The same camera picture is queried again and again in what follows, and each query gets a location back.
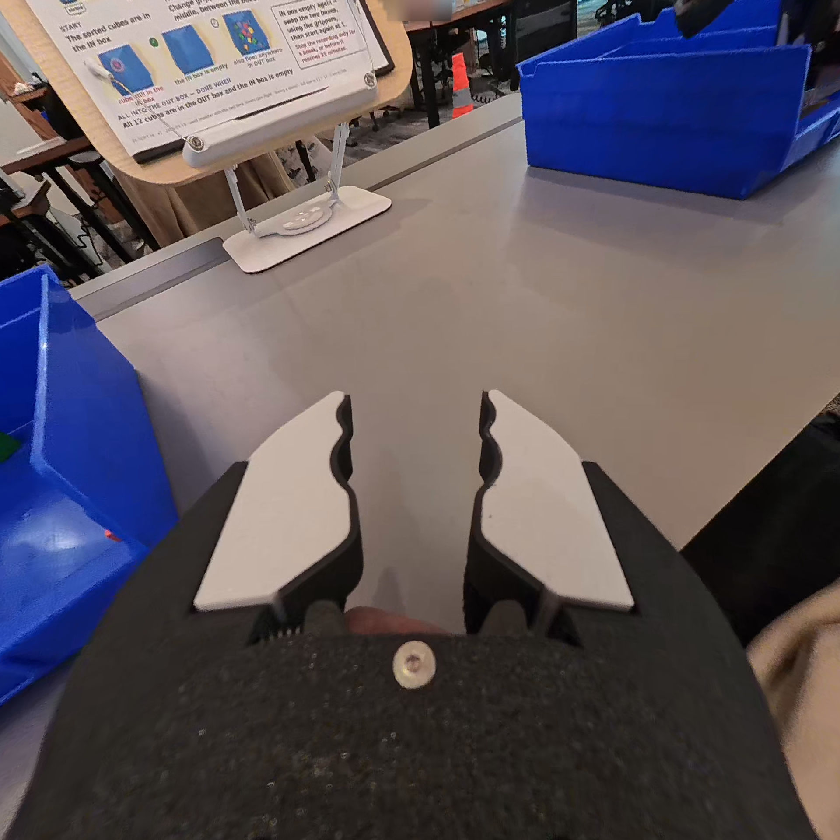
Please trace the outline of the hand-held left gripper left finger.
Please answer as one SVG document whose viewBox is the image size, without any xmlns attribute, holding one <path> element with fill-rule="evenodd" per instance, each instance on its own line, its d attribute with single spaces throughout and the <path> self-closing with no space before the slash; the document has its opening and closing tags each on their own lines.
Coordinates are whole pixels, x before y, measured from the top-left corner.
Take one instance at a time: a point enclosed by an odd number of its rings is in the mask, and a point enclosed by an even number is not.
<svg viewBox="0 0 840 840">
<path fill-rule="evenodd" d="M 315 602 L 345 606 L 364 569 L 353 433 L 350 394 L 331 392 L 257 447 L 194 596 L 198 612 L 266 607 L 293 628 Z"/>
</svg>

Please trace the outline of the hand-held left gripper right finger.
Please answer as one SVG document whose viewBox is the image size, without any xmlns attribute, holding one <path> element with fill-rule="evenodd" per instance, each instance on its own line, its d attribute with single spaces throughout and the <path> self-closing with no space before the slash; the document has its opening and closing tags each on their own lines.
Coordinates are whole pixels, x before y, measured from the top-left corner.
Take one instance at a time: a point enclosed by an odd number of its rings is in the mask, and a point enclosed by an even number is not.
<svg viewBox="0 0 840 840">
<path fill-rule="evenodd" d="M 499 390 L 482 393 L 479 476 L 464 576 L 468 634 L 504 602 L 549 634 L 565 607 L 627 614 L 634 597 L 583 460 Z"/>
</svg>

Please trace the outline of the blue plastic bin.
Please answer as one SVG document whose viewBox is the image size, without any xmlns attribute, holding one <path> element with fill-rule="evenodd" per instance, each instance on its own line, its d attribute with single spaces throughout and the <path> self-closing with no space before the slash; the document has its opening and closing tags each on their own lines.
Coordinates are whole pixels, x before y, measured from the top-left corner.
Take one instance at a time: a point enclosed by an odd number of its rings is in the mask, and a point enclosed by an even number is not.
<svg viewBox="0 0 840 840">
<path fill-rule="evenodd" d="M 1 464 L 4 704 L 88 641 L 177 514 L 135 369 L 51 269 L 2 281 L 1 356 L 23 444 Z"/>
<path fill-rule="evenodd" d="M 625 17 L 518 64 L 528 163 L 743 200 L 838 137 L 838 66 L 772 14 L 698 35 Z"/>
</svg>

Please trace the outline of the black office chair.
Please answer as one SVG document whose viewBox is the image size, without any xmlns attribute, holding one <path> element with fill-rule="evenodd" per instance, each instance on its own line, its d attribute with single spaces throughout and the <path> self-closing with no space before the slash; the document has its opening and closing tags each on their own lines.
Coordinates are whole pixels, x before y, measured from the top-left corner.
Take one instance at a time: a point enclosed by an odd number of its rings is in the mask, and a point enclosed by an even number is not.
<svg viewBox="0 0 840 840">
<path fill-rule="evenodd" d="M 576 1 L 517 1 L 513 15 L 517 61 L 575 40 L 577 6 Z"/>
</svg>

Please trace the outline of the orange traffic cone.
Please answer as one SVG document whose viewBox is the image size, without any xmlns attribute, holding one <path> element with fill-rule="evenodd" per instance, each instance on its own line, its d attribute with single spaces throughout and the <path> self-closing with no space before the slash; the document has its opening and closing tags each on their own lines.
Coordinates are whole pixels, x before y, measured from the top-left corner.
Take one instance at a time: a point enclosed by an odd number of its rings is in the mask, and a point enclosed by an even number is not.
<svg viewBox="0 0 840 840">
<path fill-rule="evenodd" d="M 451 59 L 453 73 L 453 119 L 465 116 L 473 112 L 474 102 L 471 96 L 469 78 L 467 75 L 466 62 L 463 53 L 456 53 Z"/>
</svg>

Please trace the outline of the tan fabric cover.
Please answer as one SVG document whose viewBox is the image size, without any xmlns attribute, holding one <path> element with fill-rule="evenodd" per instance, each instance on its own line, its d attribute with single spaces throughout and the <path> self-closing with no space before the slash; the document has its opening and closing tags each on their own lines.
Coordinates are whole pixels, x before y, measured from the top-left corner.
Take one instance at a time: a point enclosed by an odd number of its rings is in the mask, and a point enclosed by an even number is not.
<svg viewBox="0 0 840 840">
<path fill-rule="evenodd" d="M 183 185 L 156 185 L 120 171 L 114 174 L 160 247 L 236 216 L 235 201 L 223 172 Z M 296 188 L 274 153 L 239 164 L 235 174 L 246 210 Z"/>
</svg>

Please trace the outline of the wooden desk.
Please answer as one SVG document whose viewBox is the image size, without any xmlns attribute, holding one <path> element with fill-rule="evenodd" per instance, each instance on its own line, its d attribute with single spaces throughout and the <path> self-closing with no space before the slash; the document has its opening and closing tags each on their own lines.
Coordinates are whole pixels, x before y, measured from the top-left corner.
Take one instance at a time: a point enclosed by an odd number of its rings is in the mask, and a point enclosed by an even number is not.
<svg viewBox="0 0 840 840">
<path fill-rule="evenodd" d="M 68 166 L 74 172 L 86 172 L 92 179 L 97 193 L 91 205 L 85 204 L 75 190 L 59 173 L 61 167 Z M 157 251 L 161 248 L 152 235 L 139 212 L 132 205 L 119 181 L 107 168 L 102 155 L 95 149 L 86 136 L 73 140 L 55 138 L 32 148 L 21 150 L 8 163 L 3 165 L 7 175 L 25 173 L 33 177 L 47 176 L 76 208 L 87 227 L 98 234 L 100 239 L 122 263 L 131 263 L 141 259 L 144 248 Z M 118 215 L 127 223 L 132 235 L 141 247 L 132 249 L 116 238 L 107 223 L 97 211 L 98 201 L 105 199 L 115 208 Z"/>
</svg>

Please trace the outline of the printed instruction sheet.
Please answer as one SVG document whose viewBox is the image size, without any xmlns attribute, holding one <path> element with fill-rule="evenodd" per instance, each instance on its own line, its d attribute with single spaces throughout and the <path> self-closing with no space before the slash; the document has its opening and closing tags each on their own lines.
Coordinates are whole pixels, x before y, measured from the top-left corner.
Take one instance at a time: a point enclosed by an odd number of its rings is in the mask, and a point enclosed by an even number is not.
<svg viewBox="0 0 840 840">
<path fill-rule="evenodd" d="M 371 101 L 394 62 L 366 2 L 27 2 L 136 162 L 215 150 L 235 120 Z"/>
</svg>

